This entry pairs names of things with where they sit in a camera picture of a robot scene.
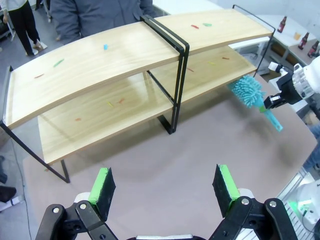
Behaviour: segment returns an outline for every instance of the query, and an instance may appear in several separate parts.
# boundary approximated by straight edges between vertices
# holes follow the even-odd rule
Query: brown bottle
[[[313,44],[313,46],[311,47],[310,51],[308,52],[308,57],[312,58],[313,57],[313,53],[315,53],[317,51],[319,45],[319,41],[316,41],[315,44]]]
[[[298,45],[298,48],[299,49],[304,49],[304,47],[305,47],[305,45],[306,45],[306,43],[307,43],[307,41],[308,41],[308,37],[309,37],[309,33],[307,32],[306,34],[305,34],[305,36],[301,39],[301,42],[300,42],[300,44]]]
[[[284,30],[285,28],[285,25],[286,25],[286,21],[287,21],[287,16],[285,16],[282,21],[280,22],[280,25],[278,27],[278,32],[279,33],[282,33],[282,31]]]

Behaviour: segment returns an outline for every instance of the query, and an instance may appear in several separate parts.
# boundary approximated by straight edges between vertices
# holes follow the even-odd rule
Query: cable
[[[13,140],[13,139],[11,139],[11,143],[12,143],[14,158],[15,158],[16,164],[17,164],[17,166],[18,166],[18,168],[19,168],[19,172],[20,172],[20,176],[21,176],[22,190],[23,190],[23,196],[24,196],[24,202],[25,202],[25,209],[26,209],[26,217],[27,217],[27,220],[28,220],[29,236],[30,236],[30,240],[32,240],[31,232],[30,232],[30,222],[29,222],[28,204],[27,204],[27,199],[26,199],[26,194],[25,194],[24,178],[23,178],[23,176],[22,176],[22,171],[21,171],[20,166],[19,166],[19,163],[18,163],[17,154],[16,154],[16,151],[15,151],[15,145],[14,145],[14,140]]]
[[[317,235],[317,236],[320,236],[320,232],[315,232],[315,231],[312,231],[312,230],[306,228],[305,223],[304,223],[304,219],[305,219],[306,213],[307,213],[307,210],[304,210],[303,215],[302,215],[302,225],[303,225],[303,227],[305,228],[305,230],[309,231],[310,233],[312,233],[314,235]]]

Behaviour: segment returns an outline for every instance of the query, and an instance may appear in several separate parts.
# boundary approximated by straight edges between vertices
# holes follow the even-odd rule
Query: black pants
[[[37,40],[40,40],[40,38],[36,29],[36,22],[29,1],[26,1],[26,3],[19,9],[9,11],[9,15],[24,50],[28,55],[33,55],[28,36],[34,44],[36,44]]]

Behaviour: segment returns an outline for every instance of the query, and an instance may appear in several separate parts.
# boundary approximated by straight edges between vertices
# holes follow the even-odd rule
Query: teal duster brush
[[[265,117],[272,123],[272,125],[280,132],[283,127],[273,115],[273,113],[265,108],[264,94],[261,91],[261,84],[252,76],[244,76],[239,80],[232,82],[228,85],[228,88],[239,98],[244,105],[249,109],[254,106],[259,108],[260,113],[263,113]]]

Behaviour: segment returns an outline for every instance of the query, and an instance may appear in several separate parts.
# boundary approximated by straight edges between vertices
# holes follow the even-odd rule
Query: lower shelf
[[[172,63],[151,70],[172,96],[177,65]],[[188,59],[182,102],[255,70],[228,46],[193,55]],[[142,73],[77,97],[38,116],[44,161],[53,164],[156,118],[172,107],[154,81]]]

